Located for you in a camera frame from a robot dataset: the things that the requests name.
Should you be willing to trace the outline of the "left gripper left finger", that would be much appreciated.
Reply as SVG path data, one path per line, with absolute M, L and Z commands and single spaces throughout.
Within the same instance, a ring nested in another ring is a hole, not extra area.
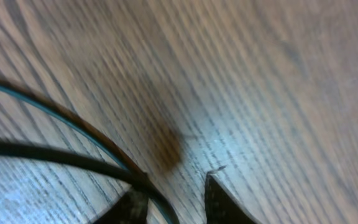
M 147 224 L 149 198 L 130 188 L 94 224 Z

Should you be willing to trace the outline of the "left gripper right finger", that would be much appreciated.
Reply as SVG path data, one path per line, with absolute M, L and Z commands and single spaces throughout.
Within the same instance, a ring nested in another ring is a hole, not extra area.
M 216 178 L 220 167 L 206 173 L 204 180 L 204 210 L 207 224 L 256 224 L 257 219 Z

